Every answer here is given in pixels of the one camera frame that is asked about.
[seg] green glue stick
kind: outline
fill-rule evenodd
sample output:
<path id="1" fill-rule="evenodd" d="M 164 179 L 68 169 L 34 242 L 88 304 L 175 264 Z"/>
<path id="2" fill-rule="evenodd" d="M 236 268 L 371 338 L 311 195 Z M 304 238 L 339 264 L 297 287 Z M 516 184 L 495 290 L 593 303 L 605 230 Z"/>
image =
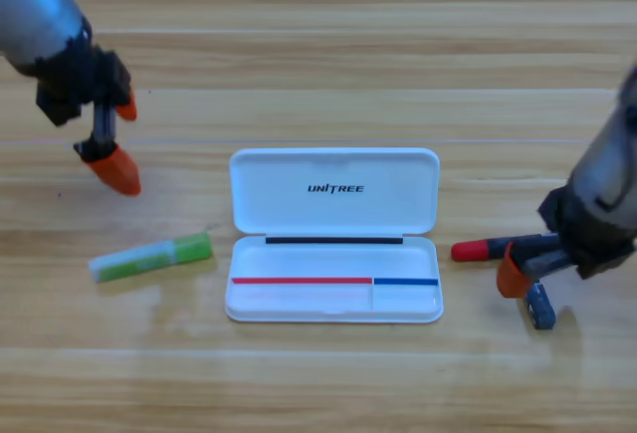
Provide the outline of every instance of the green glue stick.
<path id="1" fill-rule="evenodd" d="M 210 256 L 210 238 L 207 232 L 202 232 L 97 257 L 89 262 L 89 269 L 95 281 L 101 283 Z"/>

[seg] red stripe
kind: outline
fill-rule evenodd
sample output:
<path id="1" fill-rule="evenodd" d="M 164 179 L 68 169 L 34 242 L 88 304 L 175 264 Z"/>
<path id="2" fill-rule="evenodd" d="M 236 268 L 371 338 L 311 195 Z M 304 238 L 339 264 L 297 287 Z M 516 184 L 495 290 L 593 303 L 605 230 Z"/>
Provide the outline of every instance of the red stripe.
<path id="1" fill-rule="evenodd" d="M 235 277 L 234 284 L 371 284 L 370 277 Z"/>

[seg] white plastic box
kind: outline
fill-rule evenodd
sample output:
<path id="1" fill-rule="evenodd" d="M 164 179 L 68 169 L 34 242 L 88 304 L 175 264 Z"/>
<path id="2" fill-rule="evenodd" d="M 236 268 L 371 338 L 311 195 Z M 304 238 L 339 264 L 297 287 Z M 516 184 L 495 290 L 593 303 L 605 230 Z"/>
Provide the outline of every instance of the white plastic box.
<path id="1" fill-rule="evenodd" d="M 239 322 L 429 323 L 444 310 L 440 161 L 424 148 L 244 149 L 230 161 Z"/>

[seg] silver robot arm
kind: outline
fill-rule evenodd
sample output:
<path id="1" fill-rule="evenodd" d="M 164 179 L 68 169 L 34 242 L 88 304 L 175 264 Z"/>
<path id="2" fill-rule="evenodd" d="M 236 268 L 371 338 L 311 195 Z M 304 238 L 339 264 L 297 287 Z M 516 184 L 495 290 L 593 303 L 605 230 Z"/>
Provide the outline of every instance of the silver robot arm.
<path id="1" fill-rule="evenodd" d="M 114 141 L 115 112 L 136 119 L 130 74 L 115 52 L 93 44 L 76 2 L 0 0 L 0 52 L 17 72 L 38 81 L 36 104 L 55 126 L 94 104 L 91 137 L 74 148 L 104 183 L 138 194 L 136 166 Z"/>

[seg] marker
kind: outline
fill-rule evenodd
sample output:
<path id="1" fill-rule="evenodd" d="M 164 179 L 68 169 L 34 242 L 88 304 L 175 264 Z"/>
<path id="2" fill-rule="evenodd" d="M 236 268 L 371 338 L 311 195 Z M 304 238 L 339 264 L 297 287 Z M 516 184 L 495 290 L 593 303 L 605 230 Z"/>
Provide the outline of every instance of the marker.
<path id="1" fill-rule="evenodd" d="M 97 257 L 89 262 L 89 269 L 95 281 L 101 283 L 210 256 L 210 238 L 202 232 Z"/>
<path id="2" fill-rule="evenodd" d="M 539 239 L 554 234 L 531 234 L 528 236 L 498 237 L 480 241 L 459 242 L 451 248 L 451 258 L 456 262 L 479 262 L 505 257 L 507 247 L 512 242 Z"/>

